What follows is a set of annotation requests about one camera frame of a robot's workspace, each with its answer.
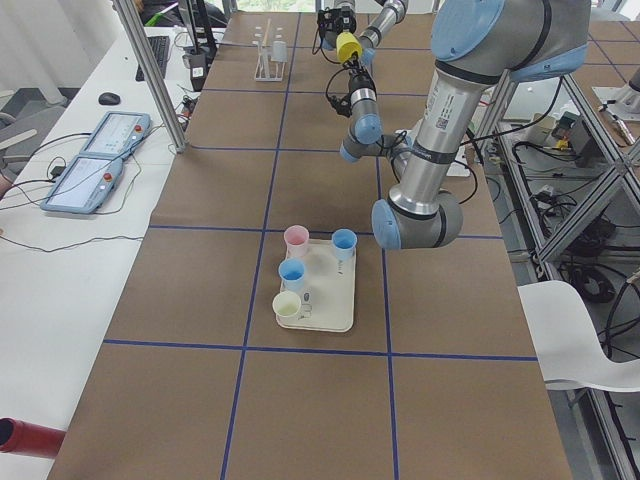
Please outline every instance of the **aluminum pole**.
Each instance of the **aluminum pole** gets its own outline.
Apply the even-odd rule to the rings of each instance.
[[[155,56],[151,51],[151,45],[149,45],[149,40],[147,40],[147,36],[144,33],[138,10],[132,0],[114,0],[113,4],[116,7],[116,12],[118,12],[122,26],[125,32],[127,32],[129,42],[142,68],[145,81],[149,86],[149,90],[151,90],[151,95],[156,103],[156,107],[158,107],[162,121],[169,132],[171,141],[176,147],[176,152],[182,153],[187,146],[187,141],[184,137],[180,122],[178,122],[176,113],[173,110],[169,92],[164,84],[164,78],[162,77],[162,73],[160,73],[160,68],[158,67]]]

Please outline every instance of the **table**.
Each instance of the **table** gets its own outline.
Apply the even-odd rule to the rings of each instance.
[[[638,22],[592,22],[589,26],[589,50],[585,64],[573,74],[594,111],[601,105],[592,87],[622,87],[640,68],[640,25]],[[621,147],[628,151],[609,118],[598,114],[602,125]],[[627,122],[637,139],[640,125]]]
[[[339,158],[315,16],[270,17],[285,81],[254,82],[267,16],[236,14],[49,479],[571,478],[481,169],[458,240],[381,251],[369,215],[391,170]],[[378,52],[385,131],[422,114],[432,20]],[[346,334],[275,322],[295,223],[359,235]]]
[[[173,40],[177,30],[153,28],[148,32],[169,35]],[[171,52],[166,85],[177,104],[184,95],[180,87],[190,87],[189,71],[182,65],[181,49],[174,45]],[[109,110],[147,112],[153,124],[160,125],[146,83],[134,80],[136,69],[137,61],[123,31],[45,141],[90,132]],[[105,91],[118,93],[122,103],[116,107],[99,105],[98,96]],[[62,156],[70,161],[85,140],[77,137],[44,149],[29,162],[18,181],[46,178],[52,158]],[[140,173],[134,161],[127,162],[122,184],[101,209],[110,212],[124,205],[117,214],[74,217],[48,214],[30,204],[11,208],[28,203],[20,192],[12,190],[0,202],[4,236],[45,249],[94,237],[144,236],[173,161],[169,144],[166,131],[158,129],[136,151]],[[123,204],[126,186],[136,175]],[[43,198],[49,188],[49,184],[25,186],[33,199]],[[113,240],[45,254],[0,242],[4,272],[0,278],[2,416],[66,430],[139,246],[139,241]],[[0,477],[43,479],[52,464],[50,460],[3,455]]]

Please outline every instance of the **blue cup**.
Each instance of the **blue cup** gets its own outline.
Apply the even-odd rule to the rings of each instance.
[[[304,284],[304,263],[297,258],[288,258],[280,263],[278,274],[285,289],[297,292]]]
[[[348,228],[341,228],[333,232],[331,243],[333,243],[333,253],[338,260],[349,260],[356,250],[358,237]]]

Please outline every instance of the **red tube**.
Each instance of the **red tube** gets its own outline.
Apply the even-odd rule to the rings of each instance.
[[[0,419],[0,452],[55,458],[66,432],[32,423]]]

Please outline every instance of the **plastic cup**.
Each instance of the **plastic cup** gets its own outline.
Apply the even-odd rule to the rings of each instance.
[[[348,228],[341,228],[333,232],[331,243],[333,244],[333,253],[338,260],[349,260],[356,250],[358,237]]]
[[[0,419],[0,452],[56,458],[66,432],[33,423]]]
[[[284,288],[297,292],[304,284],[304,263],[297,258],[288,258],[278,267]]]
[[[281,320],[297,320],[302,308],[302,300],[296,292],[285,290],[273,298],[271,307]]]
[[[309,230],[302,225],[292,225],[284,231],[284,243],[291,257],[303,257],[309,250]]]

